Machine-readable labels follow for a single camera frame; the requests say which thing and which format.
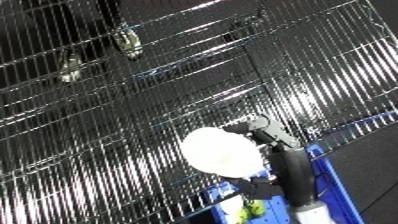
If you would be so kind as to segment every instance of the wire shelf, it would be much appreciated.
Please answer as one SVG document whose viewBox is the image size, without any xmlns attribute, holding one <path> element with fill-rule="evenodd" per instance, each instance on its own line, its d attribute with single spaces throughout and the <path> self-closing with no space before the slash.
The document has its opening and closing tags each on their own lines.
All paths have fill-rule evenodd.
<svg viewBox="0 0 398 224">
<path fill-rule="evenodd" d="M 368 1 L 122 2 L 135 61 L 115 2 L 0 1 L 1 223 L 178 222 L 219 200 L 179 151 L 196 128 L 267 113 L 331 153 L 397 120 L 397 40 Z M 82 78 L 60 83 L 70 49 Z"/>
</svg>

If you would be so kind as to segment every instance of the person's foot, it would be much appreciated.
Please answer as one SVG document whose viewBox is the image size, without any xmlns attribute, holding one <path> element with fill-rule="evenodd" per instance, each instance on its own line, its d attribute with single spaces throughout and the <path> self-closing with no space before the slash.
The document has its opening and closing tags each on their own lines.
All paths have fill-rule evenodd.
<svg viewBox="0 0 398 224">
<path fill-rule="evenodd" d="M 81 78 L 82 56 L 75 51 L 65 50 L 60 56 L 60 76 L 61 82 L 75 82 Z"/>
<path fill-rule="evenodd" d="M 112 35 L 117 48 L 130 60 L 135 60 L 142 55 L 142 45 L 138 35 L 129 28 L 126 22 L 116 27 Z"/>
</svg>

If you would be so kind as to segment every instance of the yellow-green object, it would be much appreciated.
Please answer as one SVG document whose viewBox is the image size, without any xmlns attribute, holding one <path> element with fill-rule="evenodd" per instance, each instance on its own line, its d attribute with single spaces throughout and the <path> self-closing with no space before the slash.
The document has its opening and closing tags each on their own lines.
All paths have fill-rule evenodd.
<svg viewBox="0 0 398 224">
<path fill-rule="evenodd" d="M 263 216 L 267 212 L 264 202 L 261 200 L 247 200 L 245 206 L 253 217 Z"/>
<path fill-rule="evenodd" d="M 251 215 L 248 209 L 242 208 L 238 213 L 226 215 L 225 219 L 228 224 L 247 224 Z"/>
</svg>

